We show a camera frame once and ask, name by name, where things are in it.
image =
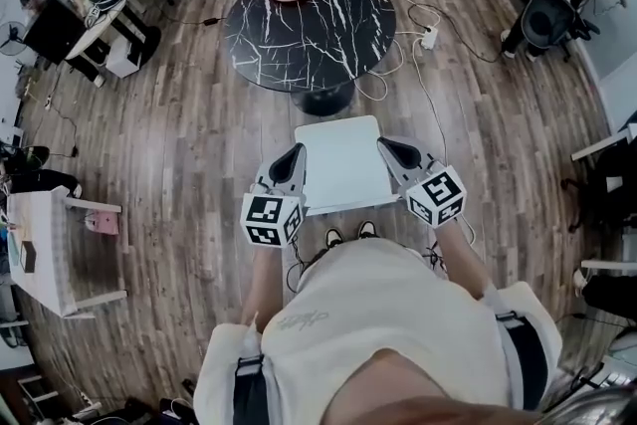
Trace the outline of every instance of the round table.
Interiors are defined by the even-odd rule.
[[[353,81],[378,64],[395,31],[390,0],[237,0],[225,23],[239,74],[321,116],[349,105]]]

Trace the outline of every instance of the shoe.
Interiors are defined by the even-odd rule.
[[[579,298],[584,287],[588,284],[586,277],[579,270],[573,273],[573,286],[575,287],[575,295]]]
[[[531,55],[531,52],[529,50],[525,51],[525,55],[527,56],[527,59],[529,59],[532,63],[537,60],[537,56]]]
[[[510,34],[511,34],[510,30],[502,31],[502,34],[500,34],[500,41],[504,43]],[[508,59],[514,59],[516,57],[516,54],[511,52],[503,51],[503,54],[505,54],[505,57]]]
[[[364,221],[358,227],[358,239],[377,238],[376,226],[369,220]]]
[[[331,228],[325,232],[325,245],[327,249],[330,250],[335,246],[342,245],[344,240],[342,238],[342,234],[336,228]]]

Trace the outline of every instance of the white box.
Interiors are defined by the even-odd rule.
[[[106,69],[122,79],[139,71],[140,59],[141,54],[132,50],[130,41],[124,36],[118,36],[110,45]]]

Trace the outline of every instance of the desk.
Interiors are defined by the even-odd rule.
[[[76,45],[71,49],[71,52],[67,55],[67,60],[81,54],[86,48],[94,43],[108,27],[112,25],[131,42],[134,48],[140,50],[140,65],[142,66],[148,62],[148,59],[150,59],[159,45],[159,41],[161,40],[161,31],[157,27],[146,26],[126,5],[129,1],[130,0],[120,0],[106,13],[101,15],[95,24],[83,34]],[[130,29],[128,29],[128,27],[117,19],[120,14],[123,14],[144,36],[143,42]]]
[[[373,115],[300,126],[295,139],[308,151],[304,186],[307,216],[396,202],[377,147]]]
[[[577,161],[585,156],[589,156],[598,150],[605,149],[613,145],[614,143],[620,142],[621,140],[627,140],[628,143],[632,142],[635,138],[637,138],[637,123],[628,124],[628,126],[621,131],[618,131],[615,134],[611,134],[607,136],[603,140],[600,140],[588,147],[578,150],[577,152],[573,152],[570,155],[570,159],[572,161]]]
[[[59,186],[53,191],[36,191],[10,195],[9,220],[15,244],[9,242],[11,279],[34,300],[61,318],[92,319],[92,314],[78,314],[80,309],[121,300],[126,291],[116,291],[77,301],[71,287],[69,243],[67,241],[68,208],[121,212],[121,207],[67,197],[68,190]],[[11,254],[23,241],[31,241],[36,250],[35,271],[26,273],[20,254]]]

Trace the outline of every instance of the wooden floor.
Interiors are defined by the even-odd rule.
[[[417,30],[408,4],[392,1],[398,31]],[[517,16],[511,0],[420,1],[451,14],[463,38],[487,58],[498,53],[501,31]],[[170,13],[187,21],[221,17],[233,2],[178,0]],[[126,396],[156,405],[160,397],[183,395],[179,382],[196,377],[212,328],[236,319],[245,298],[251,250],[238,224],[242,194],[262,158],[289,147],[297,126],[322,120],[237,76],[221,25],[160,21],[155,7],[146,18],[161,26],[163,39],[141,72],[124,80],[109,76],[98,90],[67,65],[54,67],[32,90],[39,103],[26,104],[22,124],[29,143],[71,151],[73,127],[43,109],[57,83],[54,106],[77,124],[80,156],[53,157],[50,166],[76,174],[89,200],[123,207],[116,239],[100,239],[78,224],[74,264],[79,297],[120,284],[130,293],[126,301],[97,309],[96,320],[62,320],[18,291],[44,373],[69,398],[75,385],[108,406]],[[570,277],[580,259],[599,252],[599,242],[586,230],[567,233],[576,200],[559,180],[579,172],[572,152],[607,134],[595,89],[577,57],[565,64],[553,52],[532,64],[520,52],[513,61],[487,64],[469,54],[447,21],[439,29],[435,51],[417,52],[417,60],[449,161],[469,191],[466,217],[477,252],[498,285],[528,281],[556,319],[580,310]],[[373,114],[384,133],[418,136],[442,157],[441,135],[410,58],[414,38],[397,36],[407,62],[387,78],[387,99],[356,95],[337,117]],[[394,46],[378,69],[398,62]],[[374,77],[360,86],[382,94]],[[432,233],[399,204],[307,221],[302,257],[319,249],[329,224],[352,232],[365,217],[386,237],[416,249],[433,243]],[[291,258],[287,253],[287,263]],[[583,330],[564,330],[572,330],[567,340],[575,342],[566,358],[581,362],[576,344]]]

